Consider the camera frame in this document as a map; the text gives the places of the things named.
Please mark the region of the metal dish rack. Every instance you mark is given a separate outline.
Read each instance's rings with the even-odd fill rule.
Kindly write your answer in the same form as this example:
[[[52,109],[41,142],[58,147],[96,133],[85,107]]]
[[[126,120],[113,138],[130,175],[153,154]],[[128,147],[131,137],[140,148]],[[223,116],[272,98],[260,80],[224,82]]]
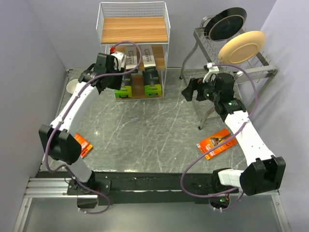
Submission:
[[[180,77],[179,79],[183,80],[184,83],[187,85],[191,78],[201,78],[204,77],[206,71],[202,69],[195,69],[195,70],[186,70],[185,65],[192,57],[192,55],[196,52],[197,49],[200,49],[203,53],[207,62],[218,62],[218,54],[220,49],[231,39],[213,42],[207,36],[204,35],[204,28],[205,23],[209,22],[213,18],[212,15],[206,16],[201,20],[201,23],[198,27],[194,29],[193,36],[195,38],[195,45],[193,49],[189,52],[186,58],[183,61]],[[263,55],[263,52],[258,52],[254,57],[250,58],[248,61],[245,61],[241,64],[242,68],[250,75],[250,77],[255,81],[259,82],[260,80],[266,79],[263,83],[262,87],[258,90],[258,97],[261,97],[265,92],[268,85],[271,81],[275,78],[275,76],[279,72],[279,68],[274,65],[271,65],[267,58]],[[236,97],[242,99],[240,94],[239,84],[243,84],[248,81],[248,78],[237,71],[235,68],[232,67],[220,67],[219,70],[221,72],[226,72],[228,74],[233,75],[235,79],[235,94]]]

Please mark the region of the white Harry's box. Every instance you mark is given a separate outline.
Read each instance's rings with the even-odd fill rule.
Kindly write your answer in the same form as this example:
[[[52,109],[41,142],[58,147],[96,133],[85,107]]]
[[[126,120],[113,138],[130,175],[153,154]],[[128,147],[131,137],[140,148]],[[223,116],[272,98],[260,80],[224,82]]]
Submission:
[[[126,70],[130,71],[138,64],[137,48],[135,46],[126,46]]]
[[[142,45],[142,60],[145,72],[152,72],[156,70],[156,63],[154,53],[151,45]]]

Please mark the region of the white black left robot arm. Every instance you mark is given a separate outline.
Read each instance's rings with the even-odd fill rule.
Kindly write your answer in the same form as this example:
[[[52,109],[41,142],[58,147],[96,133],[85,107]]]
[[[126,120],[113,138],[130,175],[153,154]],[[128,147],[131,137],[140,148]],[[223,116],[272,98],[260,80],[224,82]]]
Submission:
[[[99,53],[97,61],[80,74],[75,90],[61,113],[39,129],[45,155],[69,168],[79,189],[90,194],[97,189],[94,172],[81,157],[82,146],[75,139],[81,119],[90,104],[106,88],[121,88],[126,56],[122,52]]]

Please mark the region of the white wire wooden shelf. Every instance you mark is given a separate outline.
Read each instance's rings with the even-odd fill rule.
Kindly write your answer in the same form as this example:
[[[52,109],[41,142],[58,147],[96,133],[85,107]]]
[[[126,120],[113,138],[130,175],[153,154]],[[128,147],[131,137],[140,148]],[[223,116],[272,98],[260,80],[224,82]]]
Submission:
[[[170,21],[164,1],[144,2],[101,2],[98,7],[96,30],[101,50],[109,53],[112,46],[125,52],[126,46],[135,46],[138,56],[138,70],[131,74],[132,97],[121,100],[162,99],[164,97],[169,54]],[[142,45],[151,45],[158,71],[162,94],[146,97],[142,72]]]

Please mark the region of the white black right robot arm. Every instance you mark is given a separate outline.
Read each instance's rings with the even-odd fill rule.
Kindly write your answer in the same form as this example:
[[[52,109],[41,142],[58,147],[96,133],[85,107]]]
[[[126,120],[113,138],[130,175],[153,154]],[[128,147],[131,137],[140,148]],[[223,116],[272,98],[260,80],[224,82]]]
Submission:
[[[191,78],[182,91],[188,102],[197,91],[197,101],[209,100],[214,104],[215,111],[233,133],[227,141],[236,139],[247,161],[244,171],[231,168],[214,171],[211,187],[216,192],[223,192],[228,186],[240,188],[248,196],[278,190],[286,162],[283,157],[276,157],[259,136],[250,121],[251,114],[234,96],[234,82],[230,74],[211,74],[209,79]]]

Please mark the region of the Gillette Labs razor box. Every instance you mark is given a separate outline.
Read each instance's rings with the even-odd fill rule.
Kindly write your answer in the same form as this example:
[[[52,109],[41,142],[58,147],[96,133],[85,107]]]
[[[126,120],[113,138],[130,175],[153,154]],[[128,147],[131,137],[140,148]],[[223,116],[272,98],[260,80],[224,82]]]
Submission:
[[[123,75],[120,90],[115,90],[116,98],[131,98],[132,97],[132,77],[131,74]]]
[[[146,97],[157,97],[162,94],[158,71],[142,72]]]

